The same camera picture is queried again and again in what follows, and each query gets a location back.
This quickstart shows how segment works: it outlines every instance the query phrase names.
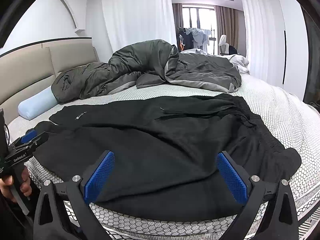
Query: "dark gray blanket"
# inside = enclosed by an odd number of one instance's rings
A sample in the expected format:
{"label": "dark gray blanket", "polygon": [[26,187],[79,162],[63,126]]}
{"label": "dark gray blanket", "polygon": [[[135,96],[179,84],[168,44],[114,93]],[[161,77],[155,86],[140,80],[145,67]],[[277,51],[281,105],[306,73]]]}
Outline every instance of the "dark gray blanket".
{"label": "dark gray blanket", "polygon": [[241,85],[236,66],[226,58],[181,54],[166,41],[139,42],[116,51],[108,63],[92,62],[62,72],[51,86],[59,102],[86,99],[164,82],[226,93]]}

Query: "metal bolt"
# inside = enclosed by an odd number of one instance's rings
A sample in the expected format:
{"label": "metal bolt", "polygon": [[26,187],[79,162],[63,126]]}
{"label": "metal bolt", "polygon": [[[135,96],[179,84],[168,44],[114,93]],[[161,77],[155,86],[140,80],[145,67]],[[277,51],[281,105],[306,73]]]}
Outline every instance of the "metal bolt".
{"label": "metal bolt", "polygon": [[281,180],[281,183],[282,183],[283,185],[285,185],[285,186],[287,186],[287,185],[289,184],[289,182],[288,182],[287,180],[285,180],[285,179]]}
{"label": "metal bolt", "polygon": [[254,182],[258,182],[260,180],[260,178],[257,176],[257,175],[253,175],[251,177],[251,179],[254,181]]}
{"label": "metal bolt", "polygon": [[45,186],[48,186],[50,183],[51,183],[51,181],[50,181],[49,179],[47,179],[47,180],[44,182],[44,185],[45,185]]}
{"label": "metal bolt", "polygon": [[73,180],[74,182],[77,182],[77,181],[79,181],[80,179],[81,179],[81,177],[80,177],[79,175],[73,176],[73,178],[72,178],[72,180]]}

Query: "white chair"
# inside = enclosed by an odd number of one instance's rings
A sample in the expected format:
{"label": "white chair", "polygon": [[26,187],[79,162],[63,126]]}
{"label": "white chair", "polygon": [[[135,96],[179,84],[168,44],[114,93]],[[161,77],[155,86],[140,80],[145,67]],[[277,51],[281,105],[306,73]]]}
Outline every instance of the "white chair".
{"label": "white chair", "polygon": [[220,41],[219,41],[219,49],[220,49],[220,55],[229,55],[229,44],[226,43],[227,36],[221,35]]}

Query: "bed sheet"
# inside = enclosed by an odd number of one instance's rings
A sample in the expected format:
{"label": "bed sheet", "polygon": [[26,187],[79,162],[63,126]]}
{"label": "bed sheet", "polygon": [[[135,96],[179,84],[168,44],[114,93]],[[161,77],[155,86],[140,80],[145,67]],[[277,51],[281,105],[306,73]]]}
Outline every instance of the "bed sheet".
{"label": "bed sheet", "polygon": [[[247,74],[241,74],[241,76],[242,86],[231,95],[242,96],[251,111],[261,116],[271,134],[285,148],[295,148],[301,156],[302,165],[292,176],[290,186],[298,215],[302,215],[308,203],[316,201],[315,196],[320,197],[320,114],[313,107],[302,103],[296,96],[279,87],[270,86],[264,81]],[[119,100],[148,99],[159,96],[216,96],[219,94],[221,92],[171,84],[142,89],[133,86],[113,95],[57,105],[31,121],[19,116],[8,127],[12,140],[15,140],[40,121],[48,121],[52,114],[61,110],[64,106],[102,105]],[[35,158],[30,159],[26,165],[39,187],[46,179],[51,179],[54,183],[62,181],[57,175],[42,167]],[[66,203],[66,205],[72,215],[72,208],[69,203]],[[108,228],[108,232],[114,230],[122,232],[124,239],[126,239],[124,237],[126,234],[129,234],[130,236],[127,235],[127,237],[131,239],[168,239],[169,236],[175,236],[175,239],[178,240],[179,236],[181,239],[185,239],[184,236],[186,235],[188,235],[188,239],[218,239],[235,217],[190,222],[144,220],[106,210],[94,204],[90,205],[98,220]],[[258,228],[266,205],[266,203],[261,205],[248,237]]]}

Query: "beige headboard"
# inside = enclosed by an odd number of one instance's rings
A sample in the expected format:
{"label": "beige headboard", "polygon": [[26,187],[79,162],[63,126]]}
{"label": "beige headboard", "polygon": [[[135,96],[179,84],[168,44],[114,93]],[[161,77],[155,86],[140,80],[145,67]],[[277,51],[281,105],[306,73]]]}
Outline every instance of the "beige headboard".
{"label": "beige headboard", "polygon": [[62,39],[33,44],[0,55],[0,109],[9,124],[21,101],[52,85],[64,70],[99,61],[92,40]]}

